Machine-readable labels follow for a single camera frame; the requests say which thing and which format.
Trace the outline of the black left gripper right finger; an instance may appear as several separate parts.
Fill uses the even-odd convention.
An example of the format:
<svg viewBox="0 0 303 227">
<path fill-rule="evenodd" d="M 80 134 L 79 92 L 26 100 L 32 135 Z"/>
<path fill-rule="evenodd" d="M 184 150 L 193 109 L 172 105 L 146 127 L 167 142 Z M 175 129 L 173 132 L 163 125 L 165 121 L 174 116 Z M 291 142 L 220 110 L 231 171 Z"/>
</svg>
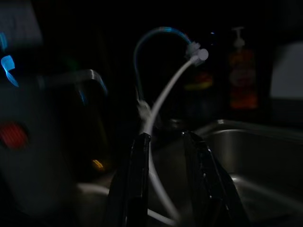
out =
<svg viewBox="0 0 303 227">
<path fill-rule="evenodd" d="M 232 178 L 203 138 L 183 133 L 187 181 L 196 227 L 249 227 Z"/>
</svg>

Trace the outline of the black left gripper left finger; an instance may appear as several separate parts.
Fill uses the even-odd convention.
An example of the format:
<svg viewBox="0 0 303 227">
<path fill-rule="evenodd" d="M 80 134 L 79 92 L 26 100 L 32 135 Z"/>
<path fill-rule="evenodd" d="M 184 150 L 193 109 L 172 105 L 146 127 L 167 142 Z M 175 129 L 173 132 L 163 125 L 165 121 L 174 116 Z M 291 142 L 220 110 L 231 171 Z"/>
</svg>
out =
<svg viewBox="0 0 303 227">
<path fill-rule="evenodd" d="M 134 140 L 129 156 L 116 171 L 106 203 L 106 227 L 146 227 L 150 135 Z"/>
</svg>

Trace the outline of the yellow oil bottle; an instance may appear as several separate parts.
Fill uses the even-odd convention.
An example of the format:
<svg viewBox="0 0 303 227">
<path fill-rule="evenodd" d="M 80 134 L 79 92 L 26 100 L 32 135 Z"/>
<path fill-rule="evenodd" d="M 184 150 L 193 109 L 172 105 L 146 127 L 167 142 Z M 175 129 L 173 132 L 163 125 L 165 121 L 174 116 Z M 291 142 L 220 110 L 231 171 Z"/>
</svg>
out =
<svg viewBox="0 0 303 227">
<path fill-rule="evenodd" d="M 108 92 L 95 80 L 74 85 L 69 150 L 74 169 L 104 172 L 110 166 L 111 120 Z"/>
</svg>

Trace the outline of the stainless steel sink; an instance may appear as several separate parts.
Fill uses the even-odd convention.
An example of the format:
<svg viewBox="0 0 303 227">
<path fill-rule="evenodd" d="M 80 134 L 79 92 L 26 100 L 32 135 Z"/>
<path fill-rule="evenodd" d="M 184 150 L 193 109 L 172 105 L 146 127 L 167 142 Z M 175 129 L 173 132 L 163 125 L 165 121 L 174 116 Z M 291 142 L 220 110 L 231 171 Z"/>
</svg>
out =
<svg viewBox="0 0 303 227">
<path fill-rule="evenodd" d="M 154 129 L 146 227 L 196 227 L 183 131 Z M 303 227 L 303 131 L 217 120 L 196 131 L 233 180 L 249 227 Z M 81 190 L 108 197 L 109 189 Z"/>
</svg>

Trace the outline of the chrome sink faucet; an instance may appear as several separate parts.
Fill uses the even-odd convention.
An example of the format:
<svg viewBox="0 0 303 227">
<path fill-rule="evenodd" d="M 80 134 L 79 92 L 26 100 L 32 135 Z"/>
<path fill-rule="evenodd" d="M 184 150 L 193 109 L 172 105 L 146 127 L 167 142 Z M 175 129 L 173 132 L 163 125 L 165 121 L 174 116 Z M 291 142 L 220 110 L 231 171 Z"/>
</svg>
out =
<svg viewBox="0 0 303 227">
<path fill-rule="evenodd" d="M 153 107 L 150 108 L 150 106 L 145 101 L 143 95 L 143 88 L 142 88 L 141 79 L 138 70 L 138 54 L 144 42 L 146 42 L 149 38 L 160 33 L 175 34 L 181 37 L 187 43 L 186 56 L 188 57 L 188 61 L 174 74 L 174 76 L 171 78 L 171 80 L 168 82 L 168 84 L 165 86 L 165 88 L 157 98 Z M 208 51 L 206 49 L 202 49 L 199 43 L 192 42 L 185 33 L 172 27 L 166 27 L 166 26 L 158 27 L 147 32 L 145 35 L 141 37 L 141 39 L 138 41 L 134 49 L 133 65 L 136 75 L 136 98 L 138 102 L 137 108 L 138 108 L 138 113 L 144 122 L 143 132 L 149 135 L 152 134 L 153 125 L 160 111 L 160 108 L 162 107 L 164 101 L 166 100 L 173 86 L 175 85 L 177 80 L 181 77 L 181 75 L 186 71 L 186 69 L 192 65 L 200 65 L 204 63 L 208 57 L 209 57 Z"/>
</svg>

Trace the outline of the grey canister with red logo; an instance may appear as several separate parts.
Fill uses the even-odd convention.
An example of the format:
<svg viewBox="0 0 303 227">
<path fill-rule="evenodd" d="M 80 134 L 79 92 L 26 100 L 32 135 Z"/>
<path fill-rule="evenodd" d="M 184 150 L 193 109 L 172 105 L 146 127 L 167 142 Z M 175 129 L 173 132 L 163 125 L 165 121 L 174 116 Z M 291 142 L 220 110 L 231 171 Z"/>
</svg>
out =
<svg viewBox="0 0 303 227">
<path fill-rule="evenodd" d="M 42 216 L 71 201 L 106 158 L 108 89 L 93 70 L 0 79 L 0 177 L 16 207 Z"/>
</svg>

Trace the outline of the dark sponge holder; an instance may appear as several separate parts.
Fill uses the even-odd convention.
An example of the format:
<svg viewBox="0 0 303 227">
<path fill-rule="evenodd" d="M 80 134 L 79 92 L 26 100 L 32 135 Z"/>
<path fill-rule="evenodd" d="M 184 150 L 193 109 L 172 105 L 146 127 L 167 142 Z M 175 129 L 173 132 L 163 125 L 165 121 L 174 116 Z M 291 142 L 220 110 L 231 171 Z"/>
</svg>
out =
<svg viewBox="0 0 303 227">
<path fill-rule="evenodd" d="M 183 85 L 185 113 L 195 121 L 205 121 L 216 111 L 213 77 L 206 71 L 190 75 Z"/>
</svg>

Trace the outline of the orange pump soap bottle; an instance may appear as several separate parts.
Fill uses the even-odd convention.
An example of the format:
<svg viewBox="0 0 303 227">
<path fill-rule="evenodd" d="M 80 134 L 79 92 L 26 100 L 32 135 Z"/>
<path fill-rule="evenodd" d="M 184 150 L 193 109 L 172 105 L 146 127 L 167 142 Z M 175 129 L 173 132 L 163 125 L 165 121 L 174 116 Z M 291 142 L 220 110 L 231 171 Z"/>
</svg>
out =
<svg viewBox="0 0 303 227">
<path fill-rule="evenodd" d="M 230 107 L 251 110 L 258 107 L 256 64 L 254 51 L 246 47 L 241 35 L 244 27 L 234 27 L 234 50 L 229 54 Z"/>
</svg>

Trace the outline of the white cutting board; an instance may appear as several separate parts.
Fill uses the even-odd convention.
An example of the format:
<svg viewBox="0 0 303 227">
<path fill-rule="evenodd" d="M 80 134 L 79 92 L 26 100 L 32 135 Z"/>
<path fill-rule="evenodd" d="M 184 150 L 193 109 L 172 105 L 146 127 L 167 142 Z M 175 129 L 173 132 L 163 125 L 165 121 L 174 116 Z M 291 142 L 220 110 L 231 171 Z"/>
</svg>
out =
<svg viewBox="0 0 303 227">
<path fill-rule="evenodd" d="M 303 42 L 277 48 L 270 96 L 276 99 L 303 100 Z"/>
</svg>

